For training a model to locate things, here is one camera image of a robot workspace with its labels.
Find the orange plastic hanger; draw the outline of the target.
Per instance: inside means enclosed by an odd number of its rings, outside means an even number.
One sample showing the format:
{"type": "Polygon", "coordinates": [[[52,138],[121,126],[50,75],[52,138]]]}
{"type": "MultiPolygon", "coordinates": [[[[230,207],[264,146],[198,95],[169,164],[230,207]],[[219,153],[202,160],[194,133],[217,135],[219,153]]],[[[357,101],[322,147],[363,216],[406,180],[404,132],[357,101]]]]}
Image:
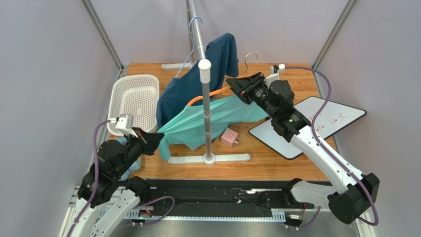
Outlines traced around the orange plastic hanger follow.
{"type": "MultiPolygon", "coordinates": [[[[246,77],[246,75],[247,75],[247,71],[248,71],[248,67],[249,67],[249,66],[248,66],[248,64],[247,64],[247,58],[248,58],[250,55],[255,55],[255,56],[256,56],[256,59],[257,59],[257,60],[259,60],[259,57],[258,57],[258,55],[257,55],[256,53],[251,52],[251,53],[247,54],[247,55],[246,55],[246,57],[245,57],[245,59],[244,59],[244,64],[245,64],[245,66],[246,66],[245,72],[244,72],[244,74],[243,74],[242,76],[237,76],[237,77],[236,77],[236,79],[246,77]]],[[[223,88],[221,88],[221,89],[218,89],[218,90],[215,90],[215,91],[210,92],[210,97],[213,97],[213,96],[218,95],[218,94],[228,95],[228,91],[229,91],[230,89],[231,89],[231,86],[227,85],[227,86],[225,86],[225,87],[223,87],[223,88]]],[[[187,105],[186,105],[186,106],[192,106],[194,103],[196,103],[196,102],[198,102],[198,101],[200,101],[200,100],[203,100],[203,98],[204,98],[203,96],[197,96],[197,97],[193,98],[192,100],[190,100],[190,101],[187,103],[187,105]]]]}

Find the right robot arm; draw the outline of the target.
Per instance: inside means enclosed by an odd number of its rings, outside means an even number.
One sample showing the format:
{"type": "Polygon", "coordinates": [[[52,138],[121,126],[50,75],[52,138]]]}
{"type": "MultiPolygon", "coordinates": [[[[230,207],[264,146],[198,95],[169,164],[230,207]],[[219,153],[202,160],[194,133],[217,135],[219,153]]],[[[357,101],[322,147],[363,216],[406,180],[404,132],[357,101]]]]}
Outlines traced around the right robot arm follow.
{"type": "Polygon", "coordinates": [[[304,154],[325,174],[330,186],[293,179],[289,191],[297,202],[327,207],[341,222],[356,219],[376,226],[379,216],[375,206],[379,178],[364,174],[335,151],[316,132],[315,120],[309,121],[294,107],[295,94],[286,80],[271,82],[262,73],[246,78],[229,78],[228,85],[244,103],[256,103],[271,118],[274,131],[304,154]]]}

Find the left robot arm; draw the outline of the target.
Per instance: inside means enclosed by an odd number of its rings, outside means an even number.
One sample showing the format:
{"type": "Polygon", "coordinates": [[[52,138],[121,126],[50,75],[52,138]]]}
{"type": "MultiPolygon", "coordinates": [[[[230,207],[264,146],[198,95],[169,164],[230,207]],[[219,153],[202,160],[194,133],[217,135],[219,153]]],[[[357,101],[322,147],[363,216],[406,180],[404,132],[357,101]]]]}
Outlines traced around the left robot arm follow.
{"type": "Polygon", "coordinates": [[[122,176],[142,155],[152,156],[164,138],[140,128],[126,142],[105,141],[97,149],[97,160],[83,177],[78,190],[67,237],[108,237],[123,218],[139,204],[151,200],[150,184],[140,177],[122,176]]]}

